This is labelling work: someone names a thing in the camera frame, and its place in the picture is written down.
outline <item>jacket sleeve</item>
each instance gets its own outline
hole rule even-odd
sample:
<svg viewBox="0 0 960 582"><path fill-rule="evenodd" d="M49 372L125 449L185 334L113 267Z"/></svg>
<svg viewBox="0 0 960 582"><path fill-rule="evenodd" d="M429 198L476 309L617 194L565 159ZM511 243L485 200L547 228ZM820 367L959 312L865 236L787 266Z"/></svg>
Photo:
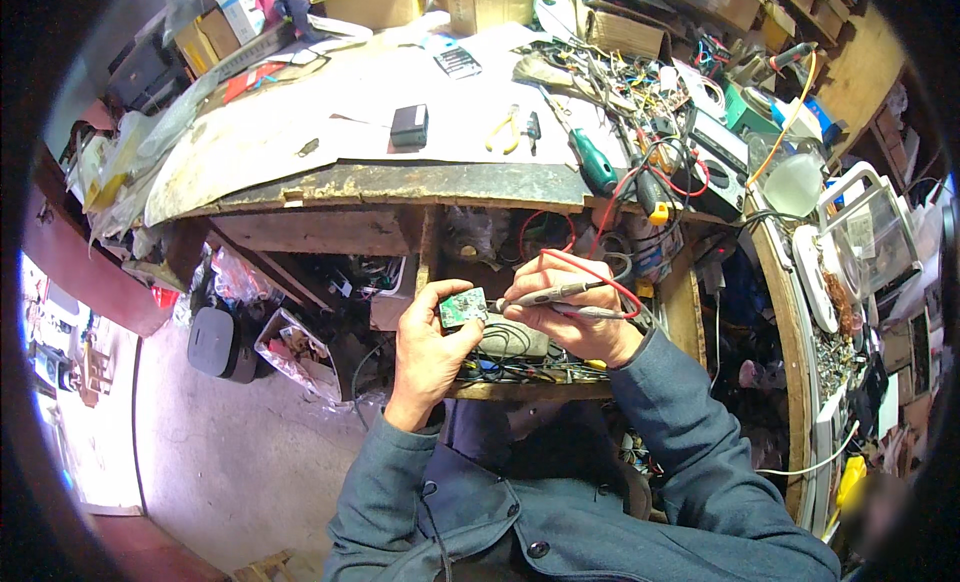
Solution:
<svg viewBox="0 0 960 582"><path fill-rule="evenodd" d="M426 427L411 433L377 414L326 527L333 547L325 580L370 580L413 547L423 473L444 417L441 403Z"/></svg>
<svg viewBox="0 0 960 582"><path fill-rule="evenodd" d="M668 476L663 498L671 523L789 548L797 565L839 578L834 552L799 528L777 488L754 472L750 441L710 397L699 363L657 330L609 375L617 403Z"/></svg>

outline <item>small black case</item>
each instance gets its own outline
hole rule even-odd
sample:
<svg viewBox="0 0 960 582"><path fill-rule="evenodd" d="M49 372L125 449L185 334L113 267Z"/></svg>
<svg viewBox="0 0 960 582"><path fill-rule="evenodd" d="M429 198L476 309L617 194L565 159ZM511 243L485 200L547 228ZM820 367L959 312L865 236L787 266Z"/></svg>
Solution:
<svg viewBox="0 0 960 582"><path fill-rule="evenodd" d="M393 114L393 125L390 126L390 142L395 147L425 147L429 120L426 105L397 109Z"/></svg>

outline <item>person's left hand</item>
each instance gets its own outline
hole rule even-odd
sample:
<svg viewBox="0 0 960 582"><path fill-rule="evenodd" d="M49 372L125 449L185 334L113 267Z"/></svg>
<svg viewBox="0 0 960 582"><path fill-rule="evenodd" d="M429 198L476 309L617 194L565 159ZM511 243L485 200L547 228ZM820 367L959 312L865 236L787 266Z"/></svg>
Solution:
<svg viewBox="0 0 960 582"><path fill-rule="evenodd" d="M482 321L471 320L456 333L443 336L440 320L433 313L441 299L472 287L462 279L430 282L400 317L394 390L383 412L383 419L394 427L408 432L424 427L467 353L483 340Z"/></svg>

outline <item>green circuit board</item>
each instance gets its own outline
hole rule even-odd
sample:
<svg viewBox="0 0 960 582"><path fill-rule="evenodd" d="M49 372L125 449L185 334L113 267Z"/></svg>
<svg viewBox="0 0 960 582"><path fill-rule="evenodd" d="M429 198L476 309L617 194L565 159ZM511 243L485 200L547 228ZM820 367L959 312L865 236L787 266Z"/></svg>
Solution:
<svg viewBox="0 0 960 582"><path fill-rule="evenodd" d="M472 288L439 304L439 323L443 327L456 327L469 320L487 320L487 297L483 288Z"/></svg>

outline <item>green screwdriver handle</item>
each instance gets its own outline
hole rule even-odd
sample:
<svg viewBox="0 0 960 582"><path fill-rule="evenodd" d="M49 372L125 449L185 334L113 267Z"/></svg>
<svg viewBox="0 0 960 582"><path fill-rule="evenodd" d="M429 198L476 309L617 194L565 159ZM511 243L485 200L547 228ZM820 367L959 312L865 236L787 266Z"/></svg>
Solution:
<svg viewBox="0 0 960 582"><path fill-rule="evenodd" d="M586 174L586 183L598 196L608 197L617 188L617 172L611 167L606 156L597 150L580 128L571 130L570 146L580 159L580 166Z"/></svg>

